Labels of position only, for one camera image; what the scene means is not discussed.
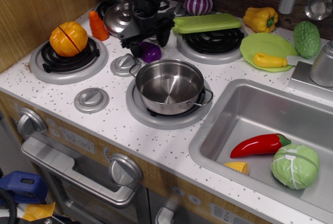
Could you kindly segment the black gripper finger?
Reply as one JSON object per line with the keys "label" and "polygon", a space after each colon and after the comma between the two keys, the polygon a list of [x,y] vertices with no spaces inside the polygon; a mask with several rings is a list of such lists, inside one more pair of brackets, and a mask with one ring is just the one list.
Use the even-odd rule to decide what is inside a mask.
{"label": "black gripper finger", "polygon": [[141,42],[138,42],[138,43],[130,42],[130,51],[134,57],[142,56],[142,50],[141,50],[140,44],[141,44]]}
{"label": "black gripper finger", "polygon": [[158,28],[156,38],[161,47],[165,47],[169,41],[171,28]]}

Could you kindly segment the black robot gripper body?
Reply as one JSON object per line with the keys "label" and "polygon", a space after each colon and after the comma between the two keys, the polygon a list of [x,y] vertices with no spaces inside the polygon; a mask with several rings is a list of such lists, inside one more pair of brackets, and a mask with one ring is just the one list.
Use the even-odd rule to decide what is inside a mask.
{"label": "black robot gripper body", "polygon": [[130,42],[142,42],[148,37],[156,35],[158,28],[173,28],[174,14],[162,12],[163,0],[130,0],[135,20],[139,28],[139,34],[119,38],[123,48],[130,48]]}

